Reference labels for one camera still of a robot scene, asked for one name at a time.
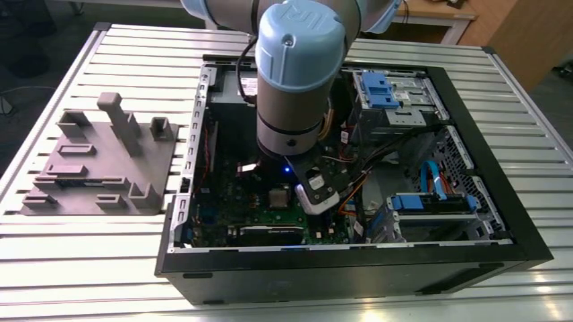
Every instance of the black cable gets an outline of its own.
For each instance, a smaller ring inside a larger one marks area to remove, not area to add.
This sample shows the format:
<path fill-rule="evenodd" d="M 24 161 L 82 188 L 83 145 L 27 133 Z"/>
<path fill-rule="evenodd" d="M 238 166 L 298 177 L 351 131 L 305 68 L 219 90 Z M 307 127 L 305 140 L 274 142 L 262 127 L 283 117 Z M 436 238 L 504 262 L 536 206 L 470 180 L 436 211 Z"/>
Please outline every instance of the black cable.
<path fill-rule="evenodd" d="M 402 2 L 404 2 L 405 10 L 406 10 L 404 17 L 402 17 L 402 23 L 405 23 L 408 25 L 410 22 L 410 6 L 409 6 L 408 0 L 402 0 Z"/>
<path fill-rule="evenodd" d="M 365 159 L 362 166 L 358 168 L 359 175 L 362 171 L 369 169 L 379 160 L 382 160 L 389 154 L 395 151 L 395 146 L 402 144 L 406 140 L 416 138 L 420 134 L 430 133 L 440 130 L 444 127 L 442 124 L 434 124 L 426 127 L 418 127 L 410 129 L 404 135 L 398 136 L 393 141 L 387 142 L 383 146 L 378 147 L 370 156 Z"/>
<path fill-rule="evenodd" d="M 241 64 L 243 62 L 245 57 L 247 56 L 249 51 L 253 49 L 253 46 L 255 45 L 257 41 L 258 41 L 258 37 L 254 36 L 251 38 L 251 41 L 247 44 L 247 47 L 245 47 L 243 52 L 241 53 L 239 59 L 237 61 L 237 84 L 239 87 L 239 93 L 241 93 L 241 97 L 243 98 L 243 101 L 247 104 L 257 104 L 257 95 L 255 96 L 247 96 L 247 94 L 245 93 L 245 88 L 243 88 L 243 83 L 241 82 Z"/>
<path fill-rule="evenodd" d="M 409 0 L 404 0 L 404 3 L 406 4 L 406 25 L 410 23 L 410 5 Z"/>

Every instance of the orange wire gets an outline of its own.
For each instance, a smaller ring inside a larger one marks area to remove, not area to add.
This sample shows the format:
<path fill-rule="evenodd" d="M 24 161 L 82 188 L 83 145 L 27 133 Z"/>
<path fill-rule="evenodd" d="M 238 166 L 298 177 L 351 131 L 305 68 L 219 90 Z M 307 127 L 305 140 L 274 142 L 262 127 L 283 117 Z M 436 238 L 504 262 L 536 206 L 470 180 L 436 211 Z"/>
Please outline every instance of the orange wire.
<path fill-rule="evenodd" d="M 345 213 L 345 211 L 342 211 L 343 206 L 349 203 L 351 196 L 354 196 L 354 194 L 357 193 L 358 189 L 361 188 L 361 186 L 365 184 L 366 182 L 366 177 L 365 180 L 361 181 L 361 183 L 357 185 L 357 187 L 354 188 L 354 190 L 351 191 L 349 197 L 346 198 L 346 200 L 343 201 L 342 205 L 338 208 L 338 213 Z"/>
<path fill-rule="evenodd" d="M 440 173 L 440 179 L 446 193 L 453 193 L 452 187 L 449 186 L 449 182 L 446 180 L 446 176 L 444 173 Z"/>

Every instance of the red wire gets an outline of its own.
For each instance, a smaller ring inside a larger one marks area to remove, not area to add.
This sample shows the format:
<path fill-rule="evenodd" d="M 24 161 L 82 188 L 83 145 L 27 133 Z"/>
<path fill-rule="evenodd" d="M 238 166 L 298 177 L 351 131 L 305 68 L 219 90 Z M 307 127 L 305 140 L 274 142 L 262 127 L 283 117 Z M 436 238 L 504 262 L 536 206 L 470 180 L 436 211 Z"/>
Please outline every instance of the red wire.
<path fill-rule="evenodd" d="M 200 186 L 203 185 L 203 182 L 206 181 L 206 178 L 207 178 L 208 168 L 211 166 L 210 165 L 211 157 L 208 154 L 208 132 L 207 132 L 207 128 L 206 128 L 206 148 L 204 148 L 204 150 L 206 150 L 206 172 L 203 173 L 203 177 L 200 179 L 199 185 L 195 188 L 194 194 L 196 194 L 199 192 Z"/>

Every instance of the light blue robot joint cap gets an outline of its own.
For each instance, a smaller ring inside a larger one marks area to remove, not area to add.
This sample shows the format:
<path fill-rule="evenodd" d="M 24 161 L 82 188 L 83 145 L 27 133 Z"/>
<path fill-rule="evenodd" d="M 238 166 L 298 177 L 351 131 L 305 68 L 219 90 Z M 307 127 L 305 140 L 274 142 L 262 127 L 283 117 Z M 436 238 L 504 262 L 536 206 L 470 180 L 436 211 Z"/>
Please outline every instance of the light blue robot joint cap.
<path fill-rule="evenodd" d="M 346 30 L 337 12 L 311 0 L 287 0 L 262 15 L 255 60 L 277 89 L 302 93 L 321 87 L 341 68 Z"/>
<path fill-rule="evenodd" d="M 190 15 L 203 20 L 214 21 L 208 13 L 206 0 L 180 0 L 180 4 Z"/>

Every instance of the robotic arm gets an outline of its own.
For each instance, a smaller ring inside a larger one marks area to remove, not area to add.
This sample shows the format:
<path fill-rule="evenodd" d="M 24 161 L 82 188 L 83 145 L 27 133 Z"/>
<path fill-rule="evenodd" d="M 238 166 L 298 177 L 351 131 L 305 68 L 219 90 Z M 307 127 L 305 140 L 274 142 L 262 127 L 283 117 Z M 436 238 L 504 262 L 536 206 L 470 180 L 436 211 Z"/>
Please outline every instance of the robotic arm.
<path fill-rule="evenodd" d="M 335 74 L 359 31 L 382 33 L 401 0 L 182 0 L 195 17 L 258 35 L 257 137 L 297 156 L 317 143 Z"/>

